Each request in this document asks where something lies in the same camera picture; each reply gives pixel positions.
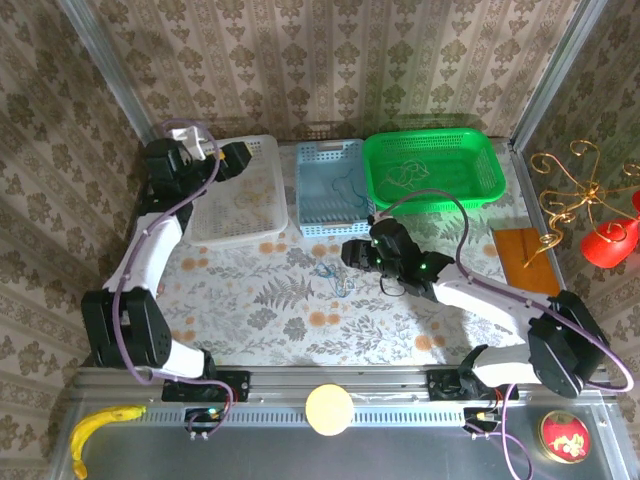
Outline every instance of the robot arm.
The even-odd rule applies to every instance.
[[[205,154],[213,148],[202,143],[195,127],[174,130],[174,137],[155,140],[145,147],[150,185],[138,210],[129,248],[103,288],[87,292],[82,299],[82,316],[91,352],[100,367],[125,368],[115,340],[111,310],[114,293],[139,238],[164,212],[192,196],[213,172],[215,159]],[[216,181],[239,175],[247,167],[251,153],[242,142],[230,143],[222,147],[220,157]],[[136,368],[184,378],[215,378],[211,355],[173,340],[155,301],[160,277],[185,232],[192,210],[189,203],[166,217],[136,252],[122,289],[121,329]]]
[[[527,292],[470,273],[489,286],[525,297],[526,303],[494,292],[466,278],[453,258],[422,252],[395,219],[375,223],[371,241],[351,240],[342,246],[350,267],[396,278],[407,293],[462,308],[499,323],[525,342],[511,347],[476,347],[461,365],[460,383],[472,396],[486,387],[510,383],[542,383],[559,395],[575,398],[600,365],[604,354],[535,305],[548,307],[608,344],[584,303],[573,293],[557,297]]]

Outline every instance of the blue plastic basket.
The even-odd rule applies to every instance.
[[[367,195],[362,140],[299,143],[298,223],[305,237],[369,233],[374,205]]]

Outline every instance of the blue string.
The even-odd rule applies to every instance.
[[[344,175],[343,177],[336,177],[336,178],[334,178],[334,179],[333,179],[333,182],[331,182],[331,188],[332,188],[335,192],[338,192],[338,195],[340,195],[340,198],[342,198],[342,200],[343,200],[345,203],[349,203],[349,204],[351,204],[351,205],[353,205],[354,207],[357,207],[357,208],[359,208],[359,207],[363,207],[363,206],[365,206],[365,205],[367,204],[367,197],[365,197],[365,196],[363,196],[363,195],[360,195],[358,192],[356,192],[356,187],[355,187],[355,185],[353,184],[353,180],[350,178],[352,173],[353,173],[353,168],[352,168],[351,170],[349,170],[349,173],[347,173],[347,174],[346,174],[346,175]],[[344,196],[344,194],[342,193],[342,190],[341,190],[341,189],[339,189],[339,188],[336,188],[336,182],[337,182],[338,180],[342,179],[342,178],[347,178],[347,179],[349,179],[349,184],[351,185],[351,190],[353,191],[353,194],[354,194],[356,197],[360,198],[360,200],[362,200],[362,201],[360,202],[360,204],[359,204],[359,205],[356,205],[354,202],[352,202],[352,201],[350,201],[350,200],[346,199],[346,198],[345,198],[345,196]]]
[[[327,279],[333,293],[339,298],[348,297],[356,288],[355,282],[351,278],[345,278],[342,285],[340,285],[340,277],[336,274],[335,265],[327,266],[320,262],[316,265],[315,272],[319,277]]]

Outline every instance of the perforated metal strip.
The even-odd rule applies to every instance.
[[[152,407],[129,425],[156,427],[183,426],[185,409]],[[246,407],[231,412],[227,427],[304,427],[308,426],[303,408]],[[461,407],[356,407],[354,427],[460,427],[464,425]]]

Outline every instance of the green plastic basket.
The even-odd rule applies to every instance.
[[[378,210],[422,188],[444,190],[464,208],[479,208],[498,200],[506,188],[491,142],[471,128],[379,133],[364,142],[362,153],[369,195]],[[421,173],[412,173],[418,168]],[[394,214],[455,209],[443,197],[420,195],[398,206]]]

